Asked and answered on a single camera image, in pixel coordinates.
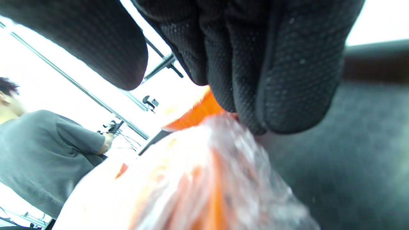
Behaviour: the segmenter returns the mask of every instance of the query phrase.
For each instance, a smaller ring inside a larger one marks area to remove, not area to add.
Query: plastic bag
[[[265,150],[229,115],[167,136],[138,161],[144,176],[129,229],[319,229]]]

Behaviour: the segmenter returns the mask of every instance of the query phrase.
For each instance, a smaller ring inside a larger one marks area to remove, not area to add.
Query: glove finger
[[[175,53],[181,55],[191,80],[207,85],[206,52],[198,23],[198,9],[189,0],[134,0],[139,12],[158,31]]]
[[[207,55],[207,81],[222,108],[235,112],[231,85],[232,51],[224,11],[227,0],[197,0],[199,25],[204,34]]]
[[[144,77],[145,38],[119,1],[2,0],[0,14],[61,46],[116,87],[133,90]]]
[[[233,96],[240,122],[255,135],[265,133],[255,114],[255,99],[263,63],[268,0],[235,0],[226,9],[226,25],[233,48]]]
[[[342,71],[345,40],[364,0],[289,0],[272,6],[257,118],[296,133],[327,113]]]

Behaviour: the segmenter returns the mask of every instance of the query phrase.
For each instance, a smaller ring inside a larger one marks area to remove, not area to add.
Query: man's arm
[[[105,137],[101,149],[97,152],[97,155],[102,155],[111,148],[112,141],[114,140],[114,135],[112,133],[102,133],[102,136]]]
[[[83,154],[106,153],[112,145],[113,134],[92,132],[63,116],[56,117],[56,127],[61,139]]]

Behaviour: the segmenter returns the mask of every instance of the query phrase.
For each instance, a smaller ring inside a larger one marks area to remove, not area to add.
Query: orange object
[[[55,230],[319,229],[230,115],[207,118],[137,160],[123,160],[110,157],[80,181]]]
[[[175,108],[169,110],[168,113],[172,113],[174,110]],[[189,109],[180,118],[176,118],[176,120],[162,127],[162,129],[170,132],[179,131],[197,126],[206,117],[221,113],[225,113],[225,110],[223,110],[223,108],[217,103],[213,93],[210,90],[210,87],[206,86],[202,98],[200,98],[191,109]]]

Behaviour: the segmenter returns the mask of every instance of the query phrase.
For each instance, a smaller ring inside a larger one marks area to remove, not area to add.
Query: wire
[[[130,149],[132,149],[133,151],[136,152],[138,148],[137,148],[134,144],[132,144],[132,142],[129,141],[127,138],[131,139],[133,142],[137,143],[139,146],[141,146],[141,145],[140,145],[137,141],[135,141],[134,139],[130,138],[129,136],[122,134],[122,133],[121,133],[122,130],[118,130],[118,131],[117,131],[117,132],[113,132],[113,134],[114,134],[114,135],[115,135],[115,134],[121,135],[122,138],[123,138],[126,142],[128,142],[128,143],[131,145]]]
[[[124,134],[122,134],[121,132],[114,132],[113,134],[122,135],[123,137],[126,137],[126,138],[132,140],[133,142],[137,143],[140,147],[142,147],[141,144],[139,144],[139,142],[137,142],[136,140],[134,140],[134,139],[131,138],[130,136],[124,135]]]
[[[129,142],[129,144],[131,145],[132,149],[136,152],[136,147],[135,145],[133,145],[125,136],[122,136],[127,142]]]

